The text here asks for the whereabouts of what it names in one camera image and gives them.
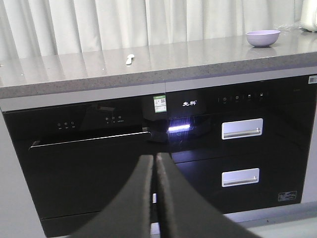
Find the countertop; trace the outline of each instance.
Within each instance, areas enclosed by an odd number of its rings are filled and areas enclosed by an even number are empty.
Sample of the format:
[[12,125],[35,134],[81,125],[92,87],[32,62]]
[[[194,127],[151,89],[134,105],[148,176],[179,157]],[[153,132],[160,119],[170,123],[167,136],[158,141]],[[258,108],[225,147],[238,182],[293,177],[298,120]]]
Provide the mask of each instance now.
[[[128,54],[135,58],[125,65]],[[0,99],[317,65],[317,33],[281,32],[268,48],[245,36],[0,61]]]

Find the purple bowl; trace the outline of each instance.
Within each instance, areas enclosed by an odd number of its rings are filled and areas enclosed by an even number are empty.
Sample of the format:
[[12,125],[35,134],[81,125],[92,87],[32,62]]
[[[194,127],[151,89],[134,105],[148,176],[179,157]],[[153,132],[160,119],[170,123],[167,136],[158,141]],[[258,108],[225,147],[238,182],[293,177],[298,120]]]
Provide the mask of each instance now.
[[268,47],[278,39],[280,31],[265,30],[246,33],[248,42],[255,47]]

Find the sticker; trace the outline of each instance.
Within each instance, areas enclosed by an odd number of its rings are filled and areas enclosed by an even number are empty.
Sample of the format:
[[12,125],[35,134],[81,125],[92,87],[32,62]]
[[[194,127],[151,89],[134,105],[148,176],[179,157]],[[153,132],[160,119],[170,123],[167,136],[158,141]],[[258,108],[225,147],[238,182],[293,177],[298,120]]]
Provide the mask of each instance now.
[[308,84],[317,83],[317,75],[309,76]]
[[166,112],[166,96],[155,96],[153,97],[154,100],[154,111],[155,113],[162,113]]
[[282,201],[291,201],[291,200],[295,200],[297,196],[297,191],[291,191],[291,192],[280,192],[278,194],[278,201],[282,202]]

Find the curtain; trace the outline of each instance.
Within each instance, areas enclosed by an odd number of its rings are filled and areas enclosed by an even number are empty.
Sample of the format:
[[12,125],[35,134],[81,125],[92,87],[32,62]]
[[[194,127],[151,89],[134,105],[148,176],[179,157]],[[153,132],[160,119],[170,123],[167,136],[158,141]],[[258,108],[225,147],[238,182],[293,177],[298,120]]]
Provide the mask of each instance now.
[[277,29],[303,0],[0,0],[0,60]]

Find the drawer handle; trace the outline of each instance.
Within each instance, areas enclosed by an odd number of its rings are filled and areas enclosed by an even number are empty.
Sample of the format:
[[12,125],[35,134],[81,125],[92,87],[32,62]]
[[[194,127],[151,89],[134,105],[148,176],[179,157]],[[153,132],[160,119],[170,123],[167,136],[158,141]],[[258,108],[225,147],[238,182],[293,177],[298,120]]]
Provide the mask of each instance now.
[[261,134],[260,128],[256,128],[254,130],[244,130],[244,131],[235,131],[235,132],[224,133],[223,137],[224,138],[231,138],[231,137],[237,137],[237,136],[257,135],[257,134]]
[[225,181],[223,185],[229,186],[229,185],[239,185],[241,183],[254,183],[258,182],[258,177],[254,176],[253,178],[250,179],[243,179],[243,180],[231,180],[231,181]]

